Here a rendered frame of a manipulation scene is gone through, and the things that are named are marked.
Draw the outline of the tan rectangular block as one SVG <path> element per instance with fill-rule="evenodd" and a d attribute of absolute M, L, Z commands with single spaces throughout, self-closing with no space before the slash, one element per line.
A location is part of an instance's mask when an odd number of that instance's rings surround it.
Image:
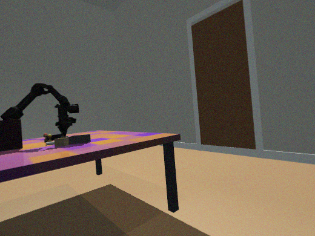
<path fill-rule="evenodd" d="M 55 142 L 55 147 L 69 145 L 68 137 L 54 139 L 54 142 Z"/>

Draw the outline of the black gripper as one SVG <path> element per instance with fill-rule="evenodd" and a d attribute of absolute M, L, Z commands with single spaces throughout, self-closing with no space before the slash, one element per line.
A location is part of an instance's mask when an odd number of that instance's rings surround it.
<path fill-rule="evenodd" d="M 66 136 L 67 129 L 72 126 L 72 122 L 67 121 L 67 116 L 67 114 L 58 114 L 59 121 L 55 123 L 55 126 L 58 127 L 64 136 Z"/>

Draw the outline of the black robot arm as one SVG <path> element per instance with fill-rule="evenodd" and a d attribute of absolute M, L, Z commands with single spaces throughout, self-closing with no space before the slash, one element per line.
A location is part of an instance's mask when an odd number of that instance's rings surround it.
<path fill-rule="evenodd" d="M 46 88 L 48 90 L 44 91 L 43 88 Z M 78 104 L 70 105 L 68 99 L 65 96 L 60 95 L 53 88 L 53 86 L 36 83 L 31 87 L 31 90 L 28 93 L 28 95 L 26 95 L 26 97 L 22 101 L 20 101 L 15 107 L 9 108 L 3 115 L 1 115 L 1 118 L 3 120 L 20 119 L 24 115 L 23 110 L 35 97 L 48 93 L 51 93 L 60 103 L 60 105 L 56 104 L 55 106 L 55 108 L 58 108 L 58 114 L 67 114 L 67 112 L 69 113 L 79 112 L 79 105 Z"/>

